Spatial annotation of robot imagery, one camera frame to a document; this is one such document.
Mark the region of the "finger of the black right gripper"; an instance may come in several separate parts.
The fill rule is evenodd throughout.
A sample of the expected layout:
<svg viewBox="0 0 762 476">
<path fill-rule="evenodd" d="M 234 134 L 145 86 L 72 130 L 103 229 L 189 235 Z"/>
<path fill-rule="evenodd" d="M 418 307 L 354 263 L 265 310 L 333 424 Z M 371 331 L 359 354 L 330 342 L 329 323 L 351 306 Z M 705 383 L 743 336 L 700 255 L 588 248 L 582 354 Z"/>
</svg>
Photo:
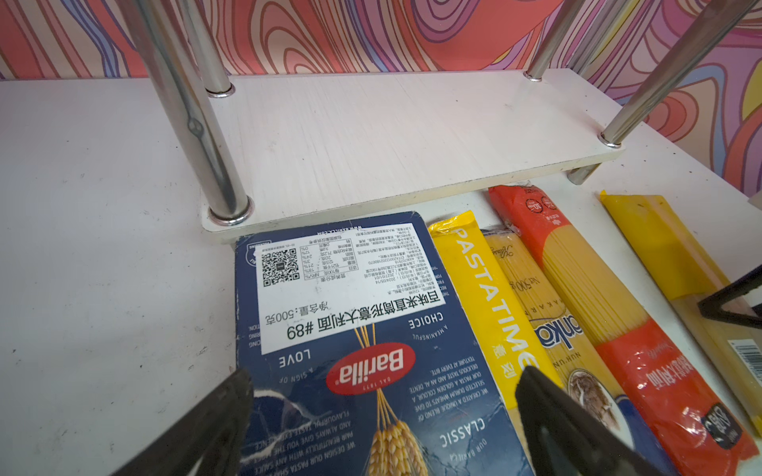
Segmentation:
<svg viewBox="0 0 762 476">
<path fill-rule="evenodd" d="M 758 266 L 730 285 L 699 301 L 698 311 L 704 319 L 760 329 L 761 317 L 757 313 L 760 307 L 754 307 L 751 315 L 726 308 L 760 287 L 761 267 Z"/>
</svg>

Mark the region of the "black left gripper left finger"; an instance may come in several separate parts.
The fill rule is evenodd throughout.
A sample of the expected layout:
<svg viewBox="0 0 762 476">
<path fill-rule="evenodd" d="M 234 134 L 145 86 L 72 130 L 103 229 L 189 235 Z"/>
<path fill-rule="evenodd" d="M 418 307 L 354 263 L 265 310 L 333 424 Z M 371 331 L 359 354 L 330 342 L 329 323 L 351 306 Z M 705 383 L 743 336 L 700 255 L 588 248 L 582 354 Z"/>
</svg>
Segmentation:
<svg viewBox="0 0 762 476">
<path fill-rule="evenodd" d="M 117 475 L 236 475 L 253 403 L 250 374 L 238 369 Z"/>
</svg>

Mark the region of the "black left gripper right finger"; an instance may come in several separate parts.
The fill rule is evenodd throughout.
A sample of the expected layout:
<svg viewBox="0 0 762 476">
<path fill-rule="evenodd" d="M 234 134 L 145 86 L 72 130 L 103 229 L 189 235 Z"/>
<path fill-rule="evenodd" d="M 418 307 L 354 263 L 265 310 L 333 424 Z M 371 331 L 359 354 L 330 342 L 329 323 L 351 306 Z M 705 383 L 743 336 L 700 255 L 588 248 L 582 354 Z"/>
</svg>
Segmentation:
<svg viewBox="0 0 762 476">
<path fill-rule="evenodd" d="M 536 367 L 515 398 L 537 475 L 659 475 Z"/>
</svg>

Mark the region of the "clear blue spaghetti pack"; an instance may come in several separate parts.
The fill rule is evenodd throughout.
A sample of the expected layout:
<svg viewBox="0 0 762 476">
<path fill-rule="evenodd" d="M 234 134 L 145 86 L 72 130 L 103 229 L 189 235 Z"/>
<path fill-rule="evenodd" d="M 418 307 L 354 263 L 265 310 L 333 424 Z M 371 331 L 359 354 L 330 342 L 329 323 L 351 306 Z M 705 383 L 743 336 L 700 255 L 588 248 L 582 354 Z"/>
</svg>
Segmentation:
<svg viewBox="0 0 762 476">
<path fill-rule="evenodd" d="M 569 396 L 663 474 L 676 475 L 667 452 L 519 236 L 491 230 L 484 237 Z"/>
</svg>

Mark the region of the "red spaghetti pack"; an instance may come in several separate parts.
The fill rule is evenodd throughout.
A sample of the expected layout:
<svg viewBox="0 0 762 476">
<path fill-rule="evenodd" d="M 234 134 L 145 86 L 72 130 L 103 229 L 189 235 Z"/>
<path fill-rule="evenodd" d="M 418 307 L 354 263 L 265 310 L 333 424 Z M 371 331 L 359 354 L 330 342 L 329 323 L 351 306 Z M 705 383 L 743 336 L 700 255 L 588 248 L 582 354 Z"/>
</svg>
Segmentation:
<svg viewBox="0 0 762 476">
<path fill-rule="evenodd" d="M 693 363 L 541 188 L 494 186 L 488 195 L 680 474 L 733 475 L 759 456 Z"/>
</svg>

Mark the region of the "dark blue Barilla pasta box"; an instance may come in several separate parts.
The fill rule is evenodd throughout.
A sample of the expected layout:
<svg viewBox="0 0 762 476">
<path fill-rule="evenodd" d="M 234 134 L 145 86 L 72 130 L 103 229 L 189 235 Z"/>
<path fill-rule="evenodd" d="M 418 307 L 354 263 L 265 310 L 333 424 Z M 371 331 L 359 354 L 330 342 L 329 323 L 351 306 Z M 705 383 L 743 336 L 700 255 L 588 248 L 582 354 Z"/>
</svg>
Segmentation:
<svg viewBox="0 0 762 476">
<path fill-rule="evenodd" d="M 258 233 L 235 246 L 244 475 L 529 475 L 423 218 Z"/>
</svg>

